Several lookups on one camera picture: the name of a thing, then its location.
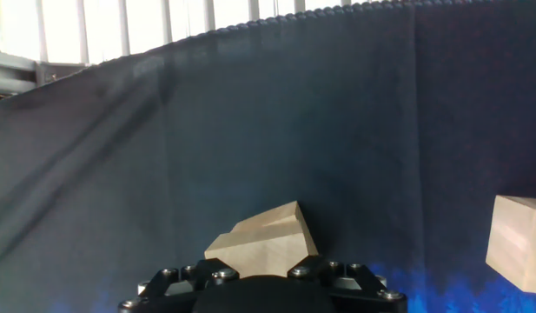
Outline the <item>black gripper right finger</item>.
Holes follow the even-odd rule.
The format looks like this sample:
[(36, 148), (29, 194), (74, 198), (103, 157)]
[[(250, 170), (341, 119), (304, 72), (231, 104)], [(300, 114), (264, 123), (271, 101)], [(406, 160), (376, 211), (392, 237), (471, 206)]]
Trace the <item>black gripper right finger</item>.
[(307, 256), (287, 272), (287, 278), (320, 287), (333, 312), (407, 313), (407, 296), (391, 290), (366, 265)]

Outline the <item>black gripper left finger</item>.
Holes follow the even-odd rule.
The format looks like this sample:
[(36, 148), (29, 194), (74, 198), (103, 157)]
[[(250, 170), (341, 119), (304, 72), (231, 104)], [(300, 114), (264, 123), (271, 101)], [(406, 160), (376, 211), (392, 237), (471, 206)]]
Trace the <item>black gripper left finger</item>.
[(191, 312), (205, 289), (239, 278), (237, 270), (218, 258), (202, 259), (180, 269), (164, 268), (140, 282), (137, 295), (121, 301), (117, 312)]

